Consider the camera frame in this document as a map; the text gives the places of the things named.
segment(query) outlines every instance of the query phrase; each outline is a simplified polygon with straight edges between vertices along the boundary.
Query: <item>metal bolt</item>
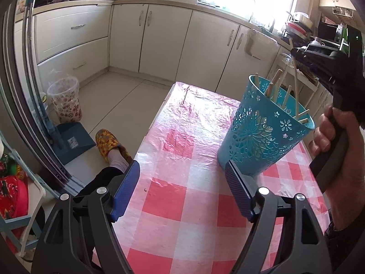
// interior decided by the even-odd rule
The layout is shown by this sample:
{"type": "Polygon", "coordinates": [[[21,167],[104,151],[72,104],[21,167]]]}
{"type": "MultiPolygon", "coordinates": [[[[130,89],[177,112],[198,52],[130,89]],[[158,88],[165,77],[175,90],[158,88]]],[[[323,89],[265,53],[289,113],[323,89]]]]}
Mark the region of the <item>metal bolt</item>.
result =
{"type": "Polygon", "coordinates": [[[60,196],[61,201],[66,201],[70,196],[68,194],[62,194],[60,196]]]}
{"type": "Polygon", "coordinates": [[[304,200],[305,200],[305,195],[303,195],[303,194],[297,194],[297,195],[296,195],[296,198],[297,198],[299,201],[304,201],[304,200]]]}
{"type": "Polygon", "coordinates": [[[269,189],[267,187],[261,187],[258,189],[258,192],[261,194],[261,195],[268,195],[269,194],[269,189]]]}
{"type": "Polygon", "coordinates": [[[102,187],[98,188],[98,189],[96,190],[96,192],[97,192],[98,194],[102,195],[102,194],[104,194],[104,193],[106,193],[106,192],[107,192],[107,188],[106,188],[106,187],[104,187],[104,186],[102,186],[102,187]]]}

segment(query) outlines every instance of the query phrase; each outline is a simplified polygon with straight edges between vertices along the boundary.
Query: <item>yellow floral slipper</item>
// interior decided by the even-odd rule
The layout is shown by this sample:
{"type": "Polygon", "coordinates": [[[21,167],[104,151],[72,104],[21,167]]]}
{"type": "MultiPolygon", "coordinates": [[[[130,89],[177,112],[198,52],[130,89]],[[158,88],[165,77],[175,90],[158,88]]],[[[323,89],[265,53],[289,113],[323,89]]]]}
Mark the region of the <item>yellow floral slipper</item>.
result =
{"type": "Polygon", "coordinates": [[[95,135],[96,145],[102,157],[108,163],[108,153],[114,148],[119,148],[120,154],[128,162],[132,162],[132,157],[129,155],[125,147],[118,142],[116,137],[108,130],[101,129],[95,135]]]}

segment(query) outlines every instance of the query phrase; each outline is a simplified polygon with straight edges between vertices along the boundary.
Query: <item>floral trash bin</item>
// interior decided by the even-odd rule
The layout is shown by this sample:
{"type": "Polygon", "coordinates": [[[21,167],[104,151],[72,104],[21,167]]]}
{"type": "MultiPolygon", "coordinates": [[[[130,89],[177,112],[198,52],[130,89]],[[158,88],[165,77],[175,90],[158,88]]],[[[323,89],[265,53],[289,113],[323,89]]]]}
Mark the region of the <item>floral trash bin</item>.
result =
{"type": "Polygon", "coordinates": [[[78,98],[79,88],[78,79],[69,76],[56,81],[47,89],[60,123],[78,122],[83,117],[78,98]]]}
{"type": "MultiPolygon", "coordinates": [[[[304,136],[314,130],[314,121],[309,114],[307,124],[301,124],[295,116],[295,98],[289,96],[287,106],[281,109],[286,91],[279,90],[277,104],[266,97],[270,81],[260,77],[260,90],[249,83],[231,126],[218,150],[218,161],[224,169],[233,160],[242,174],[255,176],[266,170],[286,155],[304,136]]],[[[305,111],[302,105],[299,112],[305,111]]]]}

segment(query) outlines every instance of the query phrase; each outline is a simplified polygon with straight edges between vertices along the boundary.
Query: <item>teal plastic basket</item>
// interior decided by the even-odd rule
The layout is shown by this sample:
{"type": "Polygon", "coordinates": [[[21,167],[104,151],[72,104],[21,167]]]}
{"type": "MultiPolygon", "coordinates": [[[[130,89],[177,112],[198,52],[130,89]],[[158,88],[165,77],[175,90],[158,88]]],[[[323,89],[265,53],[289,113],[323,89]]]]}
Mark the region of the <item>teal plastic basket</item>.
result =
{"type": "MultiPolygon", "coordinates": [[[[314,130],[315,124],[309,114],[302,124],[294,119],[295,98],[289,96],[287,106],[281,109],[286,91],[279,90],[277,104],[264,95],[270,81],[260,77],[260,89],[249,77],[246,92],[229,130],[218,150],[218,161],[225,168],[233,160],[244,175],[255,176],[269,168],[286,155],[304,136],[314,130]]],[[[299,112],[305,111],[302,105],[299,112]]]]}

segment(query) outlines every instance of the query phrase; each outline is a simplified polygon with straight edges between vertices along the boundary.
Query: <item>checkered tablecloth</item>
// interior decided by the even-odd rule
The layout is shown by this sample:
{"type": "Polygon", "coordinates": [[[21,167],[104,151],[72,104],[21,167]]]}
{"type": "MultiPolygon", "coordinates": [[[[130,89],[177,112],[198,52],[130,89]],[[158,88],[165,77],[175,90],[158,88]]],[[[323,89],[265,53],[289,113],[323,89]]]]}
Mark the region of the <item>checkered tablecloth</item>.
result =
{"type": "MultiPolygon", "coordinates": [[[[141,176],[114,229],[136,274],[226,274],[251,224],[241,216],[217,150],[239,102],[183,83],[168,94],[135,159],[141,176]]],[[[300,192],[324,231],[329,216],[299,143],[258,176],[259,186],[288,197],[300,192]]],[[[277,219],[263,269],[272,266],[280,240],[277,219]]]]}

